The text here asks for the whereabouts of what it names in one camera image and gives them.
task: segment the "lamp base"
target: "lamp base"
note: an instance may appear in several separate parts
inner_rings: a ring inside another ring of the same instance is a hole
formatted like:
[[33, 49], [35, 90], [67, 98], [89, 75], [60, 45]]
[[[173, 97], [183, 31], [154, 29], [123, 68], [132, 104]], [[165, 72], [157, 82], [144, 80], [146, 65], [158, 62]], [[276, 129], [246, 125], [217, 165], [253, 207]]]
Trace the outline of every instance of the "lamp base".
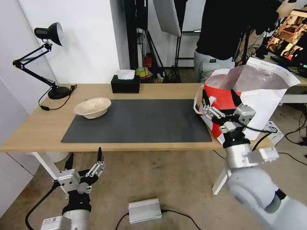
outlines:
[[62, 99], [67, 96], [69, 96], [70, 90], [67, 87], [60, 86], [60, 87], [53, 87], [49, 92], [48, 92], [48, 97], [53, 100], [57, 99]]

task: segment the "lamp shade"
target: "lamp shade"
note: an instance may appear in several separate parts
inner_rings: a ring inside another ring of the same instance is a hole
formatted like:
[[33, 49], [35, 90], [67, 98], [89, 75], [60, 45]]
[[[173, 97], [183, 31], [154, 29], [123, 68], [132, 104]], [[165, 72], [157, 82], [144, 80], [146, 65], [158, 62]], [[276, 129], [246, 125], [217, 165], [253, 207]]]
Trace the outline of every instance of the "lamp shade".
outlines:
[[51, 24], [48, 28], [35, 28], [34, 34], [40, 39], [50, 39], [54, 43], [64, 46], [64, 33], [58, 22]]

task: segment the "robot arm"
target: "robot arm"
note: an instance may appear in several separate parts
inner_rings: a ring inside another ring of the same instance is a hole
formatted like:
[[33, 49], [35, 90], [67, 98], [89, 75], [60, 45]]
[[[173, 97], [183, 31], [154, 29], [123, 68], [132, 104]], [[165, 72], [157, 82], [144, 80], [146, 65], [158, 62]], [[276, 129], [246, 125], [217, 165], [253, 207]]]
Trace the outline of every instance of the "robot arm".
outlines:
[[105, 163], [101, 148], [98, 149], [97, 163], [91, 169], [76, 171], [73, 169], [73, 153], [65, 163], [65, 169], [60, 172], [57, 181], [66, 191], [68, 204], [63, 208], [62, 216], [45, 219], [41, 230], [89, 230], [89, 214], [91, 212], [90, 196], [94, 184]]
[[255, 111], [243, 105], [240, 97], [232, 90], [236, 106], [233, 114], [225, 115], [211, 107], [203, 90], [203, 109], [200, 111], [212, 122], [219, 124], [225, 137], [223, 148], [227, 156], [225, 169], [227, 185], [231, 196], [249, 209], [261, 222], [264, 229], [286, 230], [307, 229], [307, 207], [284, 194], [270, 176], [258, 168], [259, 164], [276, 160], [279, 155], [275, 148], [251, 151], [250, 142], [243, 134]]

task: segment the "tissue box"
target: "tissue box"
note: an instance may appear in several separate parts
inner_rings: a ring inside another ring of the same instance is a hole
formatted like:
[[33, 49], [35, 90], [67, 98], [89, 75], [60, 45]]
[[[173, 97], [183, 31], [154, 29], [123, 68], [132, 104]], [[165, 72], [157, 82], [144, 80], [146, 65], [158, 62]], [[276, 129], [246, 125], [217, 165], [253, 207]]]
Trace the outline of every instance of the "tissue box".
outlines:
[[280, 129], [273, 121], [268, 121], [263, 130], [270, 132], [277, 132], [277, 133], [272, 133], [268, 136], [268, 138], [272, 141], [274, 146], [276, 146], [277, 143], [284, 137], [283, 133], [280, 131]]
[[130, 80], [120, 80], [117, 75], [113, 76], [111, 81], [113, 93], [139, 93], [140, 91], [140, 77], [135, 75]]

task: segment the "gray pants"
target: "gray pants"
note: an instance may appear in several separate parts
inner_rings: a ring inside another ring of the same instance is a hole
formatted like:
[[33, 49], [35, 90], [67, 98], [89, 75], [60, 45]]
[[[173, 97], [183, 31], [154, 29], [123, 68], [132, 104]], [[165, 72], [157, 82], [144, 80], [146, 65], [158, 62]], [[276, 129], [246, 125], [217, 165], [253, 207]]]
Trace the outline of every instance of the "gray pants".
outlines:
[[227, 60], [219, 60], [209, 55], [194, 53], [195, 82], [204, 83], [216, 69], [232, 69], [234, 62], [232, 57]]

